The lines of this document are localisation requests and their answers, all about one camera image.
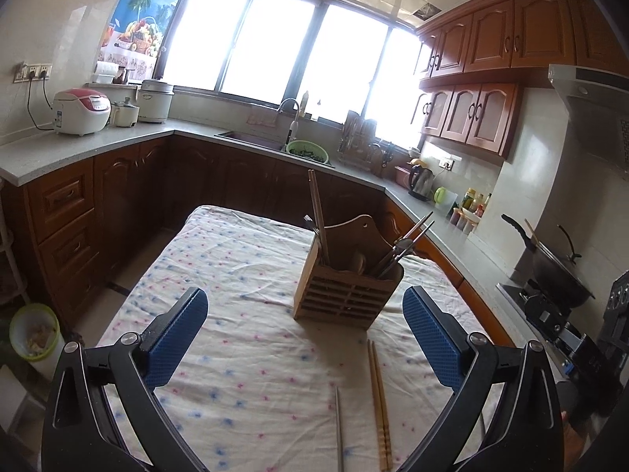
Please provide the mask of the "stainless steel fork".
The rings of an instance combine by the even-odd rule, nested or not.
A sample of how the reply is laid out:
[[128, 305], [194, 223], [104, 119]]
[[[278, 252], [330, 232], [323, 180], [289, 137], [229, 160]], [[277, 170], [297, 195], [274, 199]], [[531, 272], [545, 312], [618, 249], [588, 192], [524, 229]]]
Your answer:
[[318, 241], [320, 243], [320, 248], [321, 248], [322, 254], [325, 254], [326, 253], [326, 249], [325, 249], [325, 245], [324, 245], [324, 242], [323, 242], [322, 234], [321, 234], [321, 231], [320, 231], [318, 225], [316, 225], [316, 222], [308, 214], [306, 214], [303, 217], [303, 220], [304, 220], [304, 223], [306, 224], [306, 227], [309, 230], [311, 230], [316, 235], [316, 238], [318, 239]]

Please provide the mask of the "grey kitchen countertop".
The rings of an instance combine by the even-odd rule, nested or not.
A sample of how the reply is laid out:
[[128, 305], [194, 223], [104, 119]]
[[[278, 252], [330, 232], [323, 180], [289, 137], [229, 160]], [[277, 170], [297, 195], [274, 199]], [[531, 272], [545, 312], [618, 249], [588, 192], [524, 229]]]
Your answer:
[[[175, 123], [175, 126], [143, 125], [134, 128], [105, 128], [86, 136], [57, 134], [54, 131], [34, 135], [31, 138], [6, 144], [3, 153], [16, 157], [18, 167], [27, 171], [37, 171], [42, 164], [60, 165], [66, 160], [84, 158], [90, 152], [103, 152], [123, 145], [132, 145], [150, 138], [163, 138], [171, 134], [194, 136], [210, 142], [271, 152], [283, 159], [294, 160], [318, 171], [320, 195], [326, 225], [337, 225], [368, 214], [376, 221], [382, 236], [391, 241], [412, 227], [434, 208], [428, 203], [411, 197], [400, 185], [386, 179], [379, 179], [365, 173], [336, 168], [305, 161], [287, 153], [256, 147], [242, 141], [229, 140], [224, 133], [217, 133], [201, 125]], [[443, 270], [463, 296], [471, 302], [470, 308], [480, 315], [481, 323], [489, 323], [494, 329], [494, 319], [500, 322], [509, 338], [515, 342], [524, 338], [531, 328], [527, 321], [497, 289], [497, 284], [506, 284], [509, 277], [499, 269], [479, 248], [480, 242], [473, 233], [468, 236], [451, 225], [440, 212], [433, 214], [434, 225], [419, 242], [420, 256], [431, 258]], [[504, 337], [498, 330], [499, 340]]]

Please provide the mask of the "gas stove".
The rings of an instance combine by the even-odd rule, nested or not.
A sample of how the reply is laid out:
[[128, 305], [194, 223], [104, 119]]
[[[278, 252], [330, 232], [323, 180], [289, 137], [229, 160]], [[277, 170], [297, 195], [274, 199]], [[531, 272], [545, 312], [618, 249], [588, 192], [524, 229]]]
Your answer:
[[564, 329], [566, 317], [541, 291], [528, 291], [512, 284], [497, 284], [497, 289], [547, 340], [555, 340]]

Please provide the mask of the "black wok with lid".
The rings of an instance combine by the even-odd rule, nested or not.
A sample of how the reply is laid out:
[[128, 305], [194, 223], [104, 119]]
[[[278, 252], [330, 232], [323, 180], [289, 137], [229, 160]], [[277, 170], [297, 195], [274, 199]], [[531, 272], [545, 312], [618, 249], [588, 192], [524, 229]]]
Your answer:
[[583, 284], [578, 276], [542, 242], [534, 242], [527, 236], [526, 230], [514, 218], [502, 214], [505, 223], [511, 225], [524, 241], [524, 246], [532, 254], [533, 280], [554, 305], [572, 310], [580, 307], [593, 293]]

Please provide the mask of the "green trash bin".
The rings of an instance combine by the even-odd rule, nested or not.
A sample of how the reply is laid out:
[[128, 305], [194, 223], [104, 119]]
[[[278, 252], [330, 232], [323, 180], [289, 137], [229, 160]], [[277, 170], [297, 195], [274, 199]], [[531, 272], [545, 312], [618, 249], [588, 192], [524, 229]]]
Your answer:
[[45, 360], [62, 345], [60, 323], [43, 304], [21, 307], [9, 323], [9, 342], [15, 353], [29, 362]]

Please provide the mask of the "thin metal chopstick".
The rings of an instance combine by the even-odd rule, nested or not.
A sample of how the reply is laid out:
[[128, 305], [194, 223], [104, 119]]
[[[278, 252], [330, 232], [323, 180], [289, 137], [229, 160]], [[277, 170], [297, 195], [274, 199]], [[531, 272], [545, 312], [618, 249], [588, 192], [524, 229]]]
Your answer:
[[337, 466], [338, 466], [338, 471], [343, 472], [344, 471], [344, 445], [343, 445], [340, 389], [338, 386], [335, 386], [335, 409], [336, 409]]

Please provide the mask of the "green apple shaped object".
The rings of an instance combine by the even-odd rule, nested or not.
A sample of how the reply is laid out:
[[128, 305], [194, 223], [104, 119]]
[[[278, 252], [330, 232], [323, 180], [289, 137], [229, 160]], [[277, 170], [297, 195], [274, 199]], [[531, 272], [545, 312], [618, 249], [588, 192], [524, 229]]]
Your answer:
[[444, 186], [440, 186], [435, 190], [433, 200], [436, 205], [441, 205], [445, 202], [448, 195], [448, 190]]

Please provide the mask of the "steel electric kettle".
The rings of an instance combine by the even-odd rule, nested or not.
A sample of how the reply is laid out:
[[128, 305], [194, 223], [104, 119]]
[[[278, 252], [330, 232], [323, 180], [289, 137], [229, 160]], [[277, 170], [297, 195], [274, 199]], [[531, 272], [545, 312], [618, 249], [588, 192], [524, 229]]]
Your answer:
[[408, 178], [408, 192], [419, 200], [427, 201], [434, 181], [433, 172], [420, 164], [414, 165]]

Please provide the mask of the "dish drying rack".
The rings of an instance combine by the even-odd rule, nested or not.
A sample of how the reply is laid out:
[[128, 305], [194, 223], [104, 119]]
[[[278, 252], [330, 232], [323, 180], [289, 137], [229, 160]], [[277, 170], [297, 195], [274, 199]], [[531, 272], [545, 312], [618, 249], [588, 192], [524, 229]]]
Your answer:
[[395, 146], [376, 138], [376, 121], [365, 120], [349, 111], [341, 130], [338, 158], [346, 165], [383, 177], [387, 165], [394, 159]]

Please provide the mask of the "small white pot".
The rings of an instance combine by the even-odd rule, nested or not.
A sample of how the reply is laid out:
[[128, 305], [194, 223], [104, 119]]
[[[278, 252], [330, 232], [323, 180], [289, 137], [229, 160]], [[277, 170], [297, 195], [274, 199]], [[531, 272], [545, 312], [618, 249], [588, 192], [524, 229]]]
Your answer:
[[112, 103], [110, 125], [118, 128], [132, 128], [138, 122], [140, 108], [129, 97]]

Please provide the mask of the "green colander bowl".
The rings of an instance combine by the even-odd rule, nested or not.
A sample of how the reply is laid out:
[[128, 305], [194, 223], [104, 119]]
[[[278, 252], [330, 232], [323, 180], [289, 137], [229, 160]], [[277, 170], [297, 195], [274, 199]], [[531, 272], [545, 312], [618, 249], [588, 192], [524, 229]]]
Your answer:
[[327, 151], [320, 145], [311, 141], [294, 140], [286, 146], [289, 155], [308, 159], [314, 162], [328, 164], [329, 156]]

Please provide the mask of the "large white cooker pot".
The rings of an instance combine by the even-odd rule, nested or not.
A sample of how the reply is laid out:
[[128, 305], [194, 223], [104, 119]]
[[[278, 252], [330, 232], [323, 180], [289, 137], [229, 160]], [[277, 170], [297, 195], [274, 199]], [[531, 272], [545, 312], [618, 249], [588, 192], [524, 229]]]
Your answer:
[[163, 124], [168, 118], [173, 96], [172, 84], [145, 79], [138, 93], [138, 120], [142, 123]]

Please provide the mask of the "colourful fruit poster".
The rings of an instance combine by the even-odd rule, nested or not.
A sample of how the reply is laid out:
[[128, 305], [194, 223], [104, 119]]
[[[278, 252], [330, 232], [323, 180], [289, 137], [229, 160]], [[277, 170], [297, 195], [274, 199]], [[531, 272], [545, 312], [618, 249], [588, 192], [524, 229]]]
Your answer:
[[118, 0], [103, 33], [98, 59], [126, 69], [128, 81], [153, 76], [179, 0]]

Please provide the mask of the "upper wooden wall cabinets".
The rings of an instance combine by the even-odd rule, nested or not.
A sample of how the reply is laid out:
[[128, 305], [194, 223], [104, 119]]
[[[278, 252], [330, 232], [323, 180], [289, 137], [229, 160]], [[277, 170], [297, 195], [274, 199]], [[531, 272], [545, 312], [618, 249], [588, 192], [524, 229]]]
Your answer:
[[524, 89], [552, 64], [624, 75], [627, 54], [594, 0], [470, 0], [419, 27], [426, 136], [505, 158]]

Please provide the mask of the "wall power socket strip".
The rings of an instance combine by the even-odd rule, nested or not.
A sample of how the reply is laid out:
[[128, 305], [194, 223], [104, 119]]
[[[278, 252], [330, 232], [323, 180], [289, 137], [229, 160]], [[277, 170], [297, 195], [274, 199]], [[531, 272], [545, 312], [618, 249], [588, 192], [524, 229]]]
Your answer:
[[50, 78], [51, 72], [51, 64], [21, 63], [15, 67], [13, 82], [44, 81]]

